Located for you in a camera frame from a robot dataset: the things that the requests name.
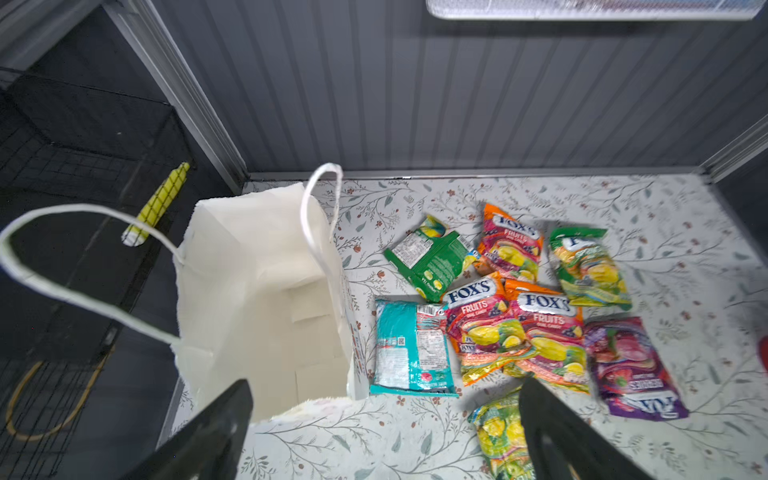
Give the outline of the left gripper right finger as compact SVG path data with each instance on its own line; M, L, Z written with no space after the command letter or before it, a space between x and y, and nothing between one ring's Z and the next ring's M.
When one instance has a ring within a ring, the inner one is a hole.
M523 381L521 422L538 479L647 479L538 380Z

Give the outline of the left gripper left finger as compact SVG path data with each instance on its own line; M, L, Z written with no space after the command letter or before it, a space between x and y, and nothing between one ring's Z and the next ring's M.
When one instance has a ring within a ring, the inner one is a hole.
M233 479L237 475L253 399L235 381L125 479Z

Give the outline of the green Fox's packet front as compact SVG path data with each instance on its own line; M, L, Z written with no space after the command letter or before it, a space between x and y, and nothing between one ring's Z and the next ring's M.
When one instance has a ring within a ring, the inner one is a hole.
M469 422L494 479L535 479L519 407L521 387L476 408Z

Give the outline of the green fox's packet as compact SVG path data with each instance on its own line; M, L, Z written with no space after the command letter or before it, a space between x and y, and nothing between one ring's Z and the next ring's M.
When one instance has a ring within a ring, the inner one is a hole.
M571 305L632 308L626 282L602 240L606 229L567 226L549 239L556 275Z
M469 422L494 479L535 479L519 407L521 387L476 408Z

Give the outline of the purple Fox's berries packet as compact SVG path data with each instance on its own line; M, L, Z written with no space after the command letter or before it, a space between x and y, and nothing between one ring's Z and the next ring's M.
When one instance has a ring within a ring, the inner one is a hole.
M657 422L689 416L639 317L588 322L584 347L597 396L611 415Z

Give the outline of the orange fox's packet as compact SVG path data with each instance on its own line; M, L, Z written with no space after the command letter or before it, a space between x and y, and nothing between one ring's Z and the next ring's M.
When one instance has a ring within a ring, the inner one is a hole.
M509 279L504 284L510 309L531 349L503 367L514 378L533 376L571 391L587 393L585 322L582 309L567 296L539 285Z
M533 353L497 273L447 292L443 310L466 386Z
M504 279L536 283L543 250L541 232L486 203L476 267Z

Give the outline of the white paper gift bag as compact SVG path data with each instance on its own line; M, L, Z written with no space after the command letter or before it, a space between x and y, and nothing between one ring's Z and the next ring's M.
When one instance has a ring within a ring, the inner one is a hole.
M326 213L313 196L326 174L341 179L343 171L326 163L303 183L196 204L182 243L169 248L178 291L176 333L25 266L11 238L45 209L2 230L1 265L44 296L167 344L197 408L238 380L249 384L252 422L309 401L362 400L369 381L354 344L355 313L334 241L339 216Z

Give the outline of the dark green snack packet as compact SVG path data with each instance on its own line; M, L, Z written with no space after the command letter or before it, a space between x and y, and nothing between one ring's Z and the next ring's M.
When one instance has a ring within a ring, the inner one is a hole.
M400 275L429 303L441 303L449 287L477 259L458 231L432 215L384 251Z

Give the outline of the teal snack packet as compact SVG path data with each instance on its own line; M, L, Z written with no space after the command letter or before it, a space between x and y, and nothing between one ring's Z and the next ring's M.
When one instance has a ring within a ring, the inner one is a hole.
M456 398L446 322L439 304L378 299L370 392Z

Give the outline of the red pencil cup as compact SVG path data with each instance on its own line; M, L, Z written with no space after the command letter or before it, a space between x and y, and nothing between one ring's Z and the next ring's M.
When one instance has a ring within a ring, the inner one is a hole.
M758 358L763 369L768 372L768 336L762 337L758 342Z

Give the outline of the yellow marker in basket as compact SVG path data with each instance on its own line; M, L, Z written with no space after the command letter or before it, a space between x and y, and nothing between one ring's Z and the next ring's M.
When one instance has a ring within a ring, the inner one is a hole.
M188 162L182 162L173 169L149 198L137 219L151 227L156 227L186 183L190 168L191 165ZM138 247L144 244L149 236L148 231L129 225L121 235L121 241L125 246Z

